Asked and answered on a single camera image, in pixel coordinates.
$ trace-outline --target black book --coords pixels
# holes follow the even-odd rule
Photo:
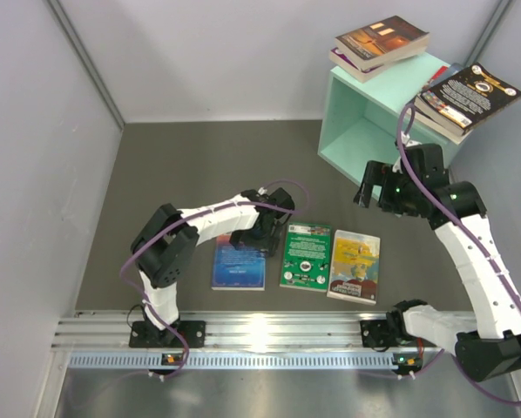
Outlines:
[[[520,98],[520,90],[475,63],[419,93],[416,107],[446,130],[462,136]]]

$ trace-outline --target blue book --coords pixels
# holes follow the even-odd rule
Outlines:
[[[216,239],[213,290],[264,290],[264,253],[248,246],[239,250],[229,243],[230,234]]]

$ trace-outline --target mint green shelf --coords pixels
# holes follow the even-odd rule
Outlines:
[[[447,64],[422,54],[367,83],[335,67],[330,72],[319,155],[358,185],[371,159],[393,164],[398,158],[395,136],[400,111],[442,65]],[[409,134],[416,141],[442,146],[445,166],[460,150],[460,145],[418,122]]]

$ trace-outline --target gray mat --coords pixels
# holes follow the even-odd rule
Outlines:
[[[213,241],[197,247],[178,284],[181,310],[386,310],[405,299],[437,309],[468,310],[469,299],[442,244],[423,219],[397,218],[373,205],[352,204],[356,186],[317,156],[320,121],[204,122],[128,125],[78,297],[78,309],[125,309],[139,302],[118,271],[129,245],[162,204],[210,205],[280,178],[296,179],[312,205],[295,220],[381,237],[380,280],[374,307],[279,287],[282,247],[267,261],[264,292],[210,288]],[[299,191],[285,186],[296,205]],[[136,270],[131,277],[139,281]]]

